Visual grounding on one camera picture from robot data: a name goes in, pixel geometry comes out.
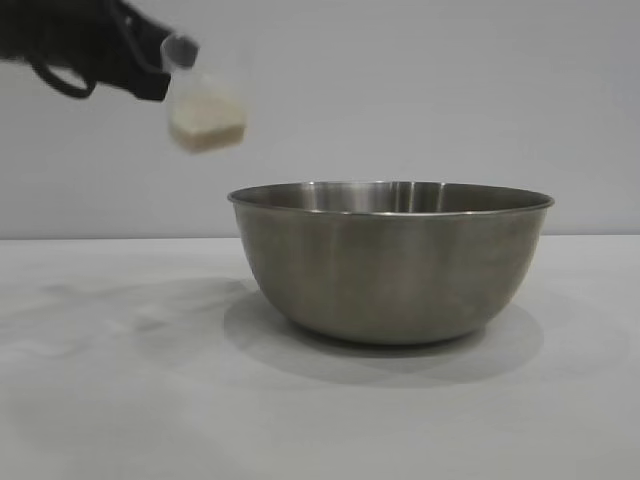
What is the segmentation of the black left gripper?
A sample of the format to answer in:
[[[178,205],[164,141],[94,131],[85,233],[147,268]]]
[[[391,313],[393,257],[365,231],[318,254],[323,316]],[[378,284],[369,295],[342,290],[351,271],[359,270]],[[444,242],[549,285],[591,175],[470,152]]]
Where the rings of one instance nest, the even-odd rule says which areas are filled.
[[[56,28],[63,65],[84,82],[74,86],[56,76],[54,89],[66,96],[89,96],[98,84],[124,90],[139,100],[163,102],[171,83],[161,46],[173,30],[126,1],[56,1]],[[194,66],[199,44],[167,39],[172,66]]]

